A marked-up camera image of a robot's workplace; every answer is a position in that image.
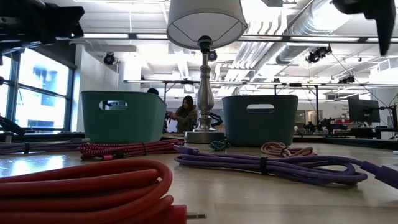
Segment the teal plastic basket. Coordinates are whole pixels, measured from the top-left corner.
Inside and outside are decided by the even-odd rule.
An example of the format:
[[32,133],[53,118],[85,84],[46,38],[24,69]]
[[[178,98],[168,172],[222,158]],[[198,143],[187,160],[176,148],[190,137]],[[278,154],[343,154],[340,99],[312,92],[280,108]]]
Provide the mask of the teal plastic basket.
[[[102,109],[103,101],[127,106]],[[162,137],[166,104],[151,93],[123,91],[81,92],[85,136],[91,143],[140,143]]]

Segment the lamp base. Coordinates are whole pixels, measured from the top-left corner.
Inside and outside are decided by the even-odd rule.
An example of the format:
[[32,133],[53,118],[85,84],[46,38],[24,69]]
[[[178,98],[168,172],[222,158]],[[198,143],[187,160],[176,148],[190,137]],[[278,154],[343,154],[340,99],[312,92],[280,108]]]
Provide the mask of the lamp base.
[[224,132],[219,131],[187,131],[185,133],[186,143],[209,144],[212,141],[222,141],[224,139]]

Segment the computer monitor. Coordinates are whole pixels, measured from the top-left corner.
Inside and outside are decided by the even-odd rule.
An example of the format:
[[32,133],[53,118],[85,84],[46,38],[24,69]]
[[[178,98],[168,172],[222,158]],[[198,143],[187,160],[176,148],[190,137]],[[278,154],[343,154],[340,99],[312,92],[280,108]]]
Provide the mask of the computer monitor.
[[349,120],[356,122],[380,123],[377,100],[348,99]]

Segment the desk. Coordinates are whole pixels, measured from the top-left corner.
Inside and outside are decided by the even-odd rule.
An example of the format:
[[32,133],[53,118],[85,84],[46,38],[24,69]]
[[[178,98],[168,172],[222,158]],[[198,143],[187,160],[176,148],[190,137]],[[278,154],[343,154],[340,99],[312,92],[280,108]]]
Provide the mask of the desk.
[[[207,146],[192,145],[202,151]],[[398,156],[389,150],[329,144],[312,146],[318,154],[333,154],[367,160],[398,169]],[[259,156],[259,149],[231,148],[229,153]],[[320,187],[271,176],[179,166],[171,155],[146,156],[167,164],[174,175],[169,194],[175,204],[186,204],[191,212],[206,212],[207,220],[192,224],[336,224],[395,223],[398,190],[373,176],[357,187]],[[77,152],[0,156],[0,176],[29,174],[82,162]]]

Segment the silver lamp stand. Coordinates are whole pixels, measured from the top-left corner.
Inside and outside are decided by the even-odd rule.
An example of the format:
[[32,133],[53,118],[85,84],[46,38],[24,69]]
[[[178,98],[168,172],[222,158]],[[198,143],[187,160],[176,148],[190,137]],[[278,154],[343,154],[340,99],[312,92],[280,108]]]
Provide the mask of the silver lamp stand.
[[197,95],[197,106],[200,110],[199,126],[195,130],[185,133],[185,142],[208,144],[212,141],[223,140],[225,135],[224,132],[219,132],[211,127],[211,117],[209,116],[211,109],[214,107],[214,96],[210,86],[211,68],[208,65],[208,54],[213,41],[210,37],[203,36],[198,40],[198,45],[203,56]]

